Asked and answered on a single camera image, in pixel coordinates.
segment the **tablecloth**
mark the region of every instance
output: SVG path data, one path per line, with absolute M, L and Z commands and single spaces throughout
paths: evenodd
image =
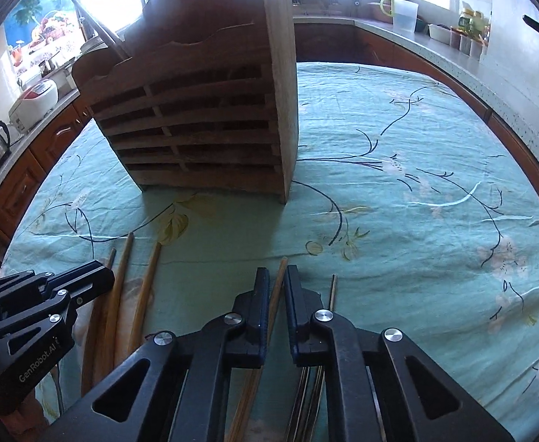
M 40 187 L 2 273 L 58 273 L 104 258 L 124 238 L 99 241 L 139 228 L 124 299 L 132 300 L 161 240 L 144 332 L 180 335 L 229 311 L 258 266 L 274 277 L 288 256 L 324 302 L 338 274 L 336 311 L 357 327 L 402 329 L 516 440 L 533 438 L 539 198 L 522 170 L 461 99 L 427 76 L 300 63 L 298 93 L 300 146 L 287 205 L 245 193 L 142 193 L 91 122 Z M 82 333 L 61 364 L 66 406 L 79 397 Z M 282 301 L 249 441 L 283 439 L 299 374 Z M 241 376 L 235 371 L 229 422 Z M 38 396 L 55 417 L 50 378 Z M 324 406 L 316 441 L 327 440 Z

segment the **bottle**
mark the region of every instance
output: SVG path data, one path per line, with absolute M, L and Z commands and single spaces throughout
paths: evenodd
M 457 20 L 457 27 L 466 32 L 467 34 L 472 32 L 472 20 L 474 19 L 474 12 L 470 8 L 464 8 L 462 14 L 460 14 L 459 20 Z

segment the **countertop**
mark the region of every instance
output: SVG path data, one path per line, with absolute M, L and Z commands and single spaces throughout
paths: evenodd
M 396 32 L 389 23 L 341 16 L 297 15 L 294 23 L 353 25 L 386 38 L 434 64 L 459 81 L 515 131 L 539 161 L 539 108 L 511 83 L 484 65 L 424 34 Z
M 11 155 L 0 167 L 0 186 L 3 179 L 7 176 L 11 168 L 14 167 L 20 156 L 28 149 L 32 141 L 38 136 L 46 126 L 71 102 L 79 96 L 78 90 L 71 91 L 68 95 L 61 98 L 56 106 L 50 110 L 50 112 L 34 126 L 27 134 L 25 134 L 16 144 L 11 146 Z

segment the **cup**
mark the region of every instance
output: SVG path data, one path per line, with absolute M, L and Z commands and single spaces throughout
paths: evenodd
M 417 24 L 418 3 L 405 0 L 390 0 L 391 11 L 384 9 L 387 0 L 380 0 L 380 9 L 383 14 L 392 17 L 392 29 L 414 33 Z
M 451 35 L 450 35 L 450 46 L 452 48 L 455 48 L 456 50 L 459 50 L 461 39 L 462 39 L 462 35 L 460 34 L 460 32 L 457 32 L 452 29 Z
M 476 58 L 477 60 L 480 60 L 481 54 L 482 54 L 482 43 L 472 40 L 472 43 L 470 45 L 470 56 L 472 58 Z
M 460 36 L 460 51 L 466 55 L 470 55 L 470 47 L 472 45 L 472 38 L 466 35 Z

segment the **plastic jug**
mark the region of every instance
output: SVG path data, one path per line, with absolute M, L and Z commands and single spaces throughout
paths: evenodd
M 390 0 L 392 12 L 384 9 L 384 3 L 387 0 L 380 0 L 380 9 L 383 14 L 392 17 L 392 27 L 394 30 L 414 33 L 417 24 L 418 3 L 405 0 Z

